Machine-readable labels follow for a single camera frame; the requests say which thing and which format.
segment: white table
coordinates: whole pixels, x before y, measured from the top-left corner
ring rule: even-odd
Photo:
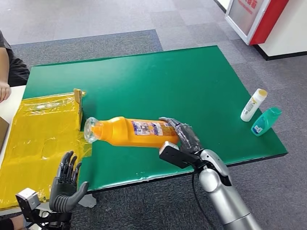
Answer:
[[[5,101],[0,103],[0,116],[7,121],[9,124],[8,133],[3,143],[2,149],[0,152],[0,169],[2,164],[3,158],[5,157],[5,149],[8,144],[8,140],[11,128],[11,122],[13,121],[14,116],[17,111],[18,107],[20,105],[21,100],[23,99],[23,93],[26,86],[17,86],[11,87],[11,94],[9,98]],[[85,195],[83,197],[79,204],[84,207],[94,207],[96,205],[96,199],[94,198],[91,194]],[[42,203],[39,206],[41,210],[49,210],[49,202]],[[0,216],[20,212],[20,208],[12,208],[8,210],[0,211]]]

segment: black shirt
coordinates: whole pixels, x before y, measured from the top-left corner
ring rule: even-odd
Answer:
[[[11,47],[3,37],[0,30],[0,47],[6,48],[9,58],[9,72],[8,84],[11,87],[26,85],[29,71],[23,60],[16,57]]]

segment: gray carpet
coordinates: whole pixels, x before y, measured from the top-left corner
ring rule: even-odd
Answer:
[[[29,68],[33,65],[163,51],[155,30],[13,45]]]
[[[13,48],[30,66],[161,49],[155,31],[45,44]],[[289,151],[285,157],[232,167],[230,171],[234,183],[264,230],[307,229],[307,57],[264,61],[253,47],[238,39],[219,42],[219,47],[250,93],[256,88],[268,91],[261,106],[262,111],[271,106],[283,111],[274,129]],[[208,198],[198,185],[197,191],[216,229],[222,229]],[[72,229],[209,229],[193,197],[191,176],[95,196],[97,206],[73,211]]]

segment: table edge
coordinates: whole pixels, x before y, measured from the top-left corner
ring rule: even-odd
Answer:
[[[228,164],[227,167],[233,167],[233,166],[238,166],[238,165],[248,164],[248,163],[253,163],[253,162],[274,159],[274,158],[278,158],[278,157],[284,157],[284,156],[285,156],[287,154],[288,154],[288,152],[274,155],[274,156],[261,157],[261,158],[251,159],[251,160],[247,160],[247,161],[231,163],[231,164]],[[135,185],[147,184],[147,183],[157,182],[157,181],[163,181],[163,180],[172,179],[172,178],[181,177],[181,176],[192,175],[192,174],[194,174],[194,173],[195,173],[194,171],[188,171],[188,172],[183,172],[183,173],[178,173],[178,174],[175,174],[175,175],[164,176],[164,177],[156,177],[156,178],[153,178],[153,179],[135,181],[135,182],[132,182],[132,183],[129,183],[129,184],[121,184],[121,185],[118,185],[118,186],[112,186],[112,187],[107,187],[107,188],[99,188],[99,189],[97,189],[97,190],[88,191],[86,194],[95,194],[95,193],[101,193],[101,192],[110,191],[110,190],[114,190],[114,189],[131,187],[131,186],[135,186]]]

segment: bottle cap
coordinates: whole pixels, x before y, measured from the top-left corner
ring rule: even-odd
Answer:
[[[260,101],[263,101],[264,99],[265,99],[268,96],[268,92],[265,90],[262,90],[262,89],[257,89],[257,97],[260,100]]]
[[[90,117],[85,124],[85,139],[88,143],[98,140],[101,134],[102,124],[95,117]]]
[[[268,112],[274,117],[279,117],[282,113],[282,111],[278,107],[271,107],[268,109]]]

